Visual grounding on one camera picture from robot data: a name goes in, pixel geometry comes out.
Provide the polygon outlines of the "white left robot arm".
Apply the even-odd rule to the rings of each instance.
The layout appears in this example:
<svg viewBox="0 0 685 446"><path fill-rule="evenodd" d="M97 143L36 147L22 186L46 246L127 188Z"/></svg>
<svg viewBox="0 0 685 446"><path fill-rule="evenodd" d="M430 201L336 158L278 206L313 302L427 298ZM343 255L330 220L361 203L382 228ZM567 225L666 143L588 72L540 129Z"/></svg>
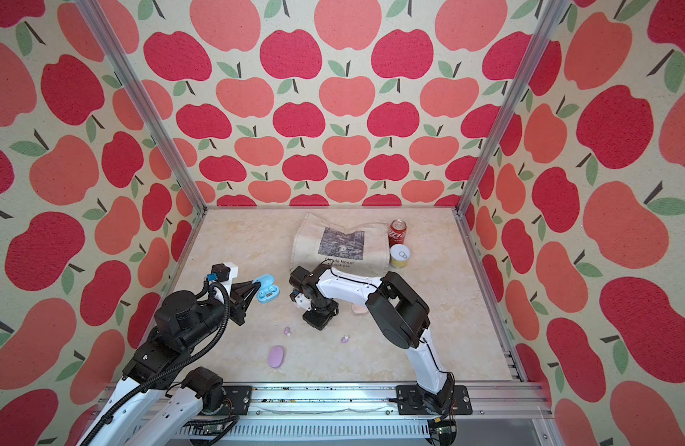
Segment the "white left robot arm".
<svg viewBox="0 0 685 446"><path fill-rule="evenodd" d="M229 323L243 325L259 281L205 278L202 290L177 291L155 312L155 326L123 370L80 445L165 445L184 427L219 442L249 412L250 386L227 386L193 366L221 340Z"/></svg>

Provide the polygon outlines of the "pink earbud charging case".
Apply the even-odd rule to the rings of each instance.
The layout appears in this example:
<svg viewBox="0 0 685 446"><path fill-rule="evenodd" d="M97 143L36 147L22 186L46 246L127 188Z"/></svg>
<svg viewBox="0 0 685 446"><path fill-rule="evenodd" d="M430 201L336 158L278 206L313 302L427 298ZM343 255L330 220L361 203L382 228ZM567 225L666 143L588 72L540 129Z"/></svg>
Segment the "pink earbud charging case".
<svg viewBox="0 0 685 446"><path fill-rule="evenodd" d="M363 314L367 314L369 312L369 310L366 306L354 304L352 306L352 312L355 315L363 315Z"/></svg>

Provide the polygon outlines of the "blue earbud charging case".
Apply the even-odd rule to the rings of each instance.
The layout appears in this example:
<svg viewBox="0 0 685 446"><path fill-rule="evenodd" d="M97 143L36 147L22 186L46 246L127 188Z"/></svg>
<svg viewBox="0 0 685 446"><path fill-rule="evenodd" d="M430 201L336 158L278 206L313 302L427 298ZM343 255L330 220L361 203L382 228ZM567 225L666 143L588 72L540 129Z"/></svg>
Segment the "blue earbud charging case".
<svg viewBox="0 0 685 446"><path fill-rule="evenodd" d="M257 300L262 304L267 304L279 297L280 289L275 284L275 278L271 274L265 274L253 281L259 288L256 294Z"/></svg>

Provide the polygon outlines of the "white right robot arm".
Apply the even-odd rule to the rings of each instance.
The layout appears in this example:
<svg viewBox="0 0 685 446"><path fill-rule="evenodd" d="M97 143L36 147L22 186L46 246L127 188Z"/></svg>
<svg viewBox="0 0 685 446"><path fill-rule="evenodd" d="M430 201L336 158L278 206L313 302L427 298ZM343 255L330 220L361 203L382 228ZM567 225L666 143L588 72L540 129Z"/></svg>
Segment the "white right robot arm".
<svg viewBox="0 0 685 446"><path fill-rule="evenodd" d="M449 416L455 377L444 370L433 343L429 307L397 273L364 277L322 262L313 271L298 266L290 274L290 299L303 308L303 320L318 331L338 315L340 300L365 307L383 336L406 351L416 375L420 405L428 414Z"/></svg>

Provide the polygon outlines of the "purple earbud charging case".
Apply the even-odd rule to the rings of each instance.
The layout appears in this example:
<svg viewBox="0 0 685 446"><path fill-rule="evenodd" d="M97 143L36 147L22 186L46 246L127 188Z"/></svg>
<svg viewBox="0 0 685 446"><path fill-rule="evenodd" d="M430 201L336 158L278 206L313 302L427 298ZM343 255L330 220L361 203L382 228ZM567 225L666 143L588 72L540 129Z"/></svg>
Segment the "purple earbud charging case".
<svg viewBox="0 0 685 446"><path fill-rule="evenodd" d="M285 354L286 350L282 346L272 347L267 357L268 365L273 369L279 368L285 360Z"/></svg>

